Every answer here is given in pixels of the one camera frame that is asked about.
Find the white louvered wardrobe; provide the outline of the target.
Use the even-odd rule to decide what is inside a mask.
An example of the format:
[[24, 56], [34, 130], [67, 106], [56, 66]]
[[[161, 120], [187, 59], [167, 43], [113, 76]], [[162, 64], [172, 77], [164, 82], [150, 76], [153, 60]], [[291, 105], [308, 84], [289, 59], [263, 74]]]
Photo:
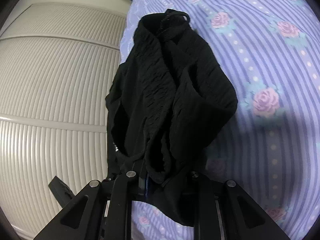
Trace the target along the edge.
[[24, 239], [60, 211], [54, 177], [77, 193], [107, 176], [105, 97], [125, 25], [106, 10], [42, 3], [1, 35], [1, 208]]

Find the purple floral bed sheet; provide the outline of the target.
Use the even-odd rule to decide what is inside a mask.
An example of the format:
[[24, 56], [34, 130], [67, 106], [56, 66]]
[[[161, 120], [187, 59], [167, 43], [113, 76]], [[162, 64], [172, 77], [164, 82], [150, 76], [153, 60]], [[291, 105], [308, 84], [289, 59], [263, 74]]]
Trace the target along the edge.
[[125, 60], [147, 14], [175, 9], [235, 87], [234, 118], [208, 148], [207, 173], [239, 183], [291, 239], [319, 217], [319, 20], [305, 0], [132, 0]]

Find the black pants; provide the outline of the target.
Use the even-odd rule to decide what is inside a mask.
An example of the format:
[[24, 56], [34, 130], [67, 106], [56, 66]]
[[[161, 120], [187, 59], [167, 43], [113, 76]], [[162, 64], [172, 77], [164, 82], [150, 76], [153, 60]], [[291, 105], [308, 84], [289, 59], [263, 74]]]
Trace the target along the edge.
[[206, 148], [238, 100], [189, 15], [169, 9], [142, 17], [133, 48], [106, 97], [108, 179], [147, 172], [146, 200], [172, 220], [195, 223]]

